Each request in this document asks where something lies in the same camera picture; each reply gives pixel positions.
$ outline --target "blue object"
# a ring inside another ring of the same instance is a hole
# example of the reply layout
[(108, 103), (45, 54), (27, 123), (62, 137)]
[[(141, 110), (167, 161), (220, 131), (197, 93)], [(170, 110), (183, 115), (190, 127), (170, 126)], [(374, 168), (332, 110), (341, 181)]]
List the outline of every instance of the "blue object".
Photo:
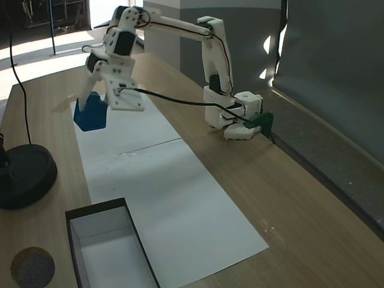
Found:
[(79, 110), (79, 100), (76, 101), (73, 121), (84, 132), (104, 129), (107, 126), (107, 109), (108, 105), (100, 95), (91, 92), (82, 112)]

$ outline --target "floor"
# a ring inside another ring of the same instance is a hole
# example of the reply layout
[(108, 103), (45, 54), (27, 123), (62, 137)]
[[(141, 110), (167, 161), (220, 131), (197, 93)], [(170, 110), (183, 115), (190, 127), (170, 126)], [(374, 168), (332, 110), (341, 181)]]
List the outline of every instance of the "floor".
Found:
[[(35, 34), (16, 36), (13, 46), (16, 71), (22, 82), (45, 76), (58, 71), (84, 65), (87, 53), (82, 53), (83, 45), (102, 43), (105, 28), (93, 31), (81, 31), (55, 37), (56, 55), (53, 56), (52, 39), (47, 38), (44, 27), (35, 30)], [(10, 68), (9, 39), (7, 34), (0, 38), (0, 123), (12, 86), (17, 80)], [(139, 46), (134, 53), (142, 53)]]

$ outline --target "green object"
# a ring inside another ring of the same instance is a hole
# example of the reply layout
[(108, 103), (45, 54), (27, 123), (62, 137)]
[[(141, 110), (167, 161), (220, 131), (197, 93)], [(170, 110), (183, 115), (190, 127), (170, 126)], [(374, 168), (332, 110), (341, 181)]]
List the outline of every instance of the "green object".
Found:
[(245, 122), (244, 126), (248, 129), (261, 127), (262, 134), (268, 139), (271, 138), (274, 115), (271, 112), (265, 112), (257, 115), (251, 122)]

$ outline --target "gray fabric backdrop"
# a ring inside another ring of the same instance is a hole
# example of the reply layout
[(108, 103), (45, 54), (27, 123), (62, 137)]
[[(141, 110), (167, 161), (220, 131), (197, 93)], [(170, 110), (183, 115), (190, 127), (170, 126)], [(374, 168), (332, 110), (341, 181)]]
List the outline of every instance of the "gray fabric backdrop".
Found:
[(274, 87), (384, 164), (384, 1), (288, 5)]

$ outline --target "round hole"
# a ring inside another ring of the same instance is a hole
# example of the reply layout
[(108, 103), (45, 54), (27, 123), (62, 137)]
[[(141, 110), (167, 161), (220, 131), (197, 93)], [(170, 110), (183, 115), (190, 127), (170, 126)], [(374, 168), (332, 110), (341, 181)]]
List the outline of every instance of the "round hole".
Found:
[(12, 260), (11, 274), (20, 288), (44, 288), (55, 274), (55, 261), (42, 248), (27, 248)]

